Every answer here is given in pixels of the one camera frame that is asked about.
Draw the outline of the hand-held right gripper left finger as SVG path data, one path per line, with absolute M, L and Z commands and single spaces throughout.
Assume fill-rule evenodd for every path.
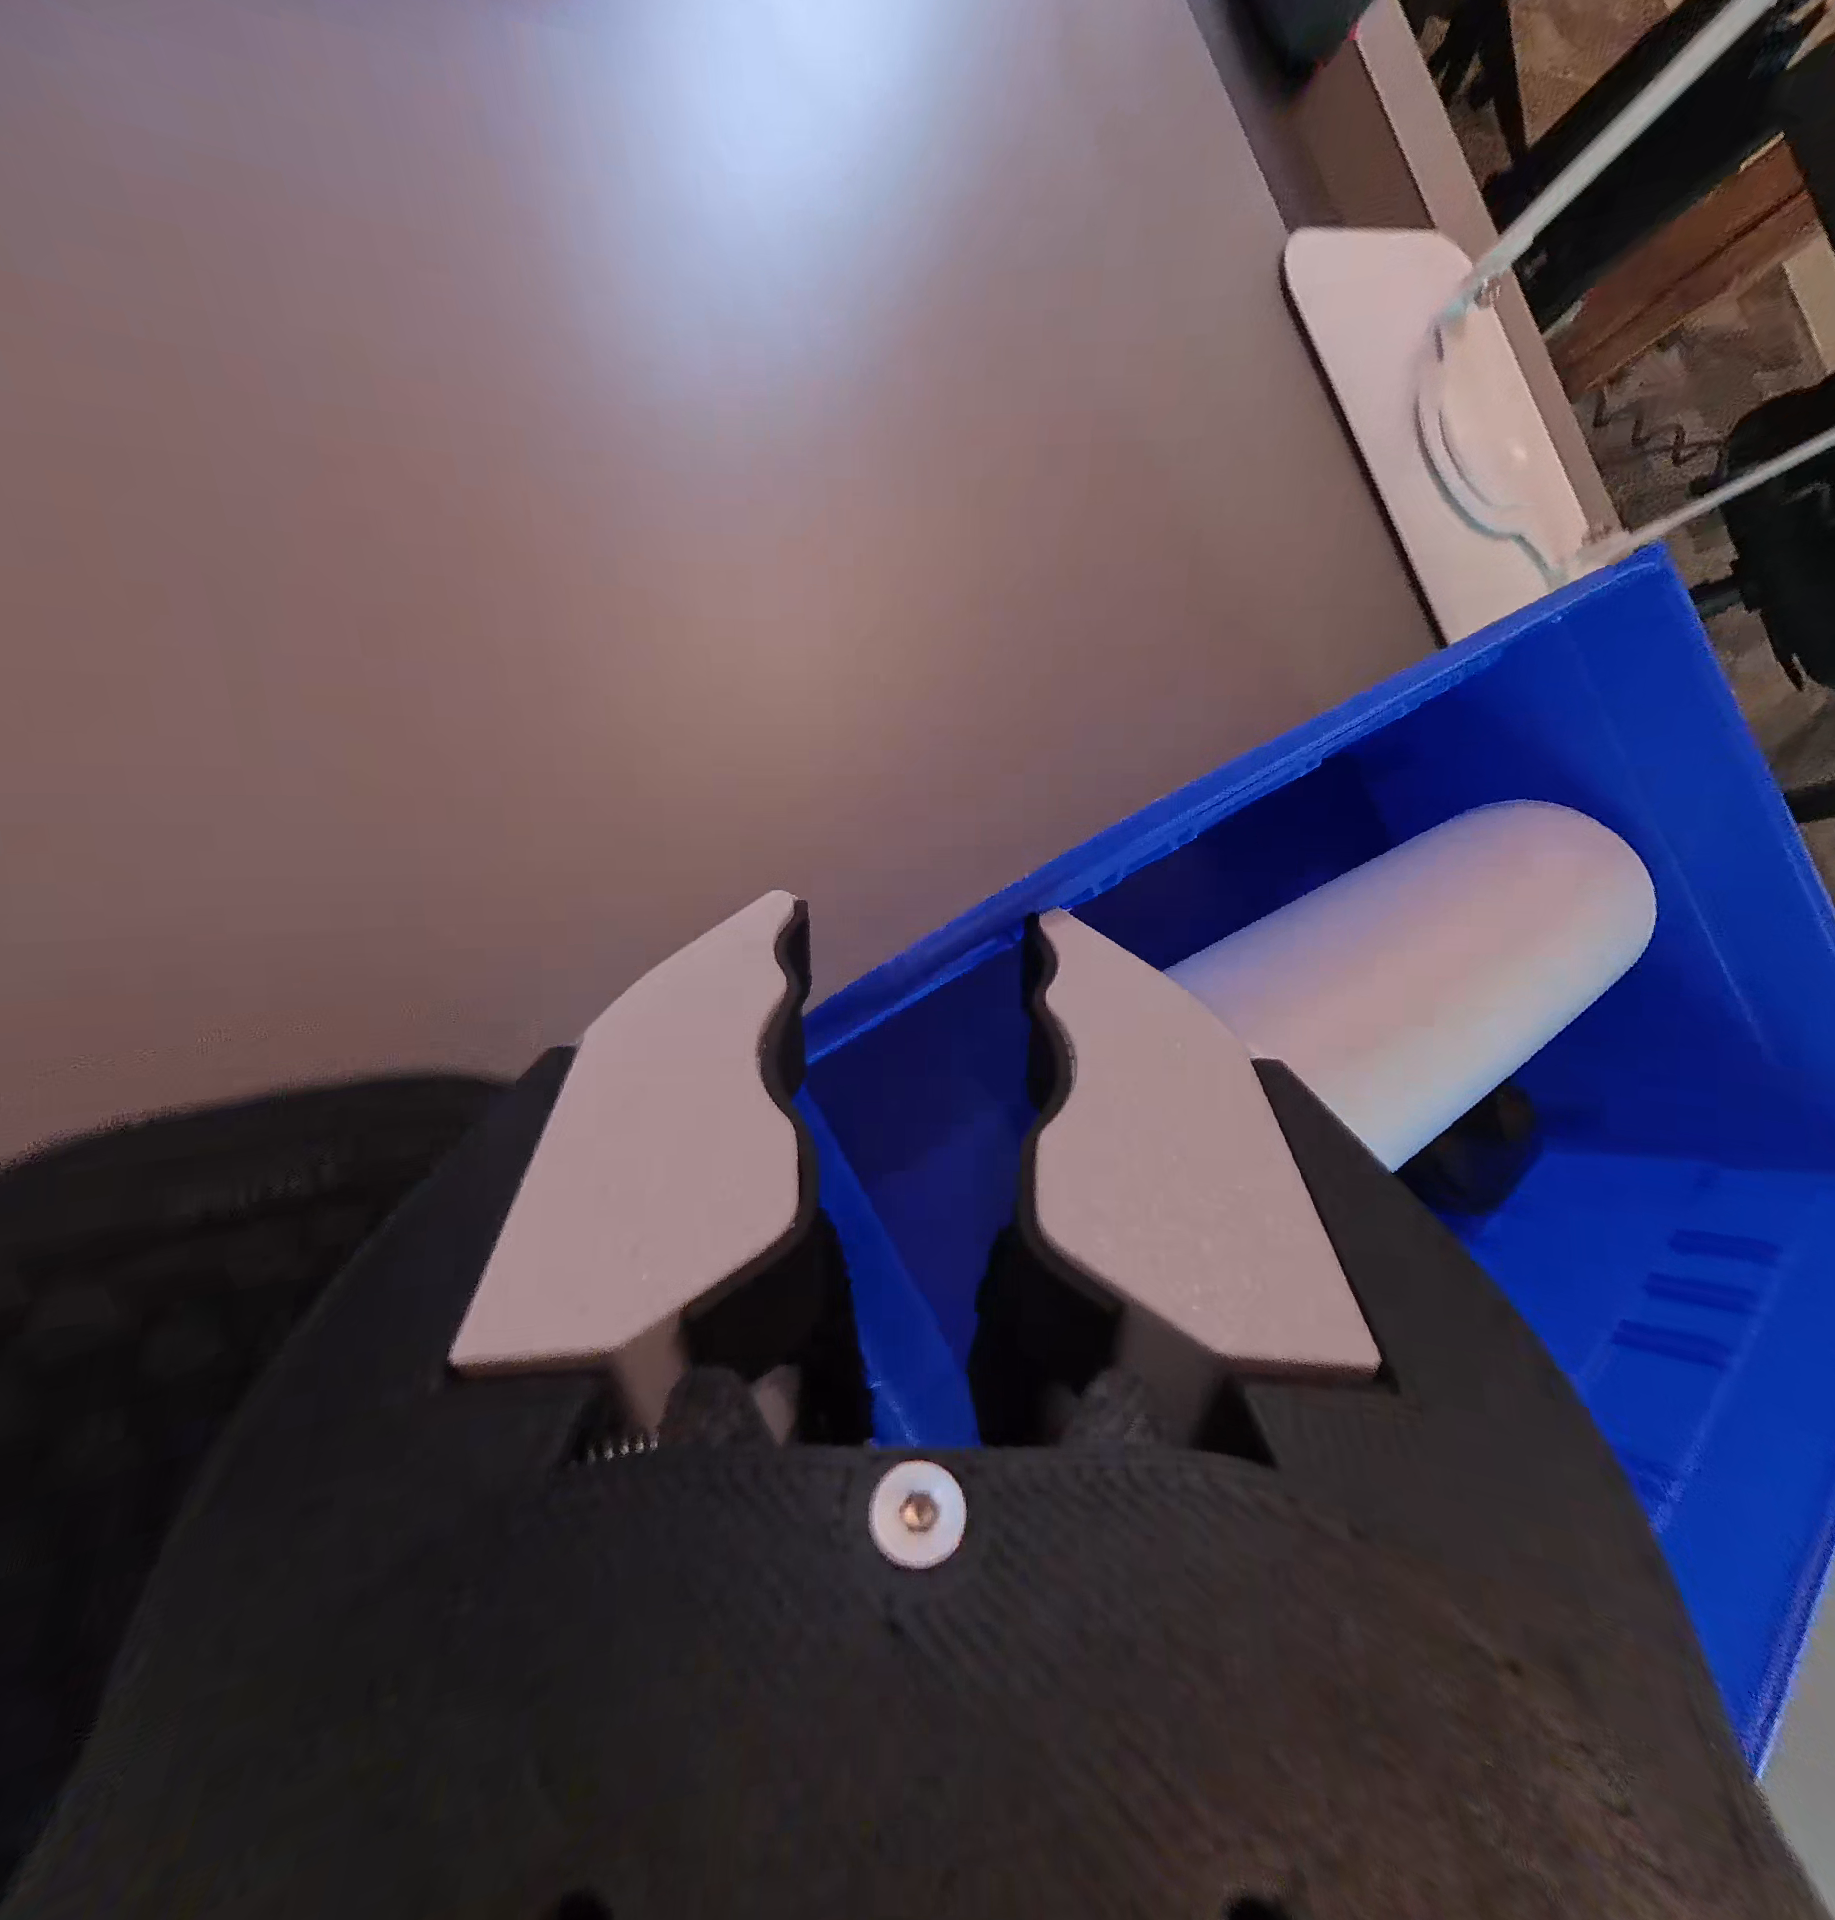
M 777 1441 L 874 1441 L 874 1395 L 806 1070 L 810 911 L 765 894 L 579 1037 L 465 1309 L 457 1378 L 594 1378 L 607 1441 L 706 1370 Z

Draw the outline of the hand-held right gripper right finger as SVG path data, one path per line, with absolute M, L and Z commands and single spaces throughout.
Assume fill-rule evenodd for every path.
M 1066 911 L 1023 932 L 1023 1021 L 1030 1119 L 969 1352 L 979 1441 L 1268 1451 L 1254 1385 L 1377 1380 L 1246 1043 Z

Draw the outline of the white plastic bottle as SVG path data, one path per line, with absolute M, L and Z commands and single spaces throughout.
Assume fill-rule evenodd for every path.
M 1647 953 L 1657 891 L 1596 820 L 1472 807 L 1223 935 L 1168 979 L 1399 1168 Z

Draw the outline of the blue plastic bin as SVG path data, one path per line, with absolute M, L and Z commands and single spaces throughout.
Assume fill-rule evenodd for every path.
M 1661 546 L 1347 699 L 1012 884 L 806 1015 L 806 1102 L 895 1444 L 962 1359 L 1030 1119 L 1020 938 L 1173 965 L 1480 804 L 1642 860 L 1639 963 L 1517 1084 L 1540 1151 L 1451 1237 L 1578 1386 L 1765 1769 L 1835 1559 L 1835 905 Z

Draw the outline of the black quilted pad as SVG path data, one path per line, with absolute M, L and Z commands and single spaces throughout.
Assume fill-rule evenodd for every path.
M 272 1092 L 0 1166 L 0 1902 L 217 1435 L 499 1092 Z

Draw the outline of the white board stand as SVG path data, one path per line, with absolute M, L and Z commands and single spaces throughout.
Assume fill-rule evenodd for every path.
M 1654 524 L 1591 535 L 1495 321 L 1515 264 L 1771 13 L 1718 4 L 1480 256 L 1435 229 L 1288 233 L 1284 298 L 1444 640 L 1477 636 L 1835 454 L 1827 425 Z

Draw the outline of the black office chair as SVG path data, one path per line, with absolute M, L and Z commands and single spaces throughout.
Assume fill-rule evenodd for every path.
M 1736 588 L 1791 681 L 1835 692 L 1835 448 L 1718 512 Z

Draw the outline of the wooden top desk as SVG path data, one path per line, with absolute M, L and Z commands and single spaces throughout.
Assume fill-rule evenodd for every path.
M 1568 400 L 1614 382 L 1647 350 L 1721 300 L 1783 281 L 1817 368 L 1835 374 L 1835 4 L 1794 71 L 1794 132 L 1639 240 L 1551 337 Z

